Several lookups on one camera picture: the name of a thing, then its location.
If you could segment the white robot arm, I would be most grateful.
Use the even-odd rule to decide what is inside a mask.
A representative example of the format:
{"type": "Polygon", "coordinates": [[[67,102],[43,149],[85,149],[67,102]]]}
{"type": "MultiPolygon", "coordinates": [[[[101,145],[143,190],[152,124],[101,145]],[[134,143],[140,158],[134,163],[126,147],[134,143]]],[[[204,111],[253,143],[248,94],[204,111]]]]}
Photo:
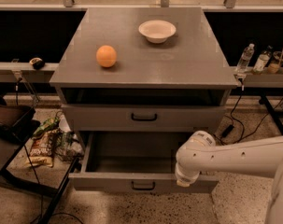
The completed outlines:
{"type": "Polygon", "coordinates": [[[209,133],[197,131],[177,151],[177,184],[192,185],[202,171],[271,178],[264,224],[283,224],[283,135],[218,146],[209,133]]]}

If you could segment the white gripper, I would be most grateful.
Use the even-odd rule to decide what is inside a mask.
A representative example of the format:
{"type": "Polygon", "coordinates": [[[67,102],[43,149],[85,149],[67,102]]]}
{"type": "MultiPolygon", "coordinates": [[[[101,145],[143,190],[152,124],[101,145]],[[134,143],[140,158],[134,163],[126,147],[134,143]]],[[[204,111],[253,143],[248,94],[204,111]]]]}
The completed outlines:
{"type": "Polygon", "coordinates": [[[183,188],[187,188],[194,184],[198,179],[199,174],[199,171],[185,170],[178,163],[176,163],[175,176],[177,179],[177,184],[183,188]]]}

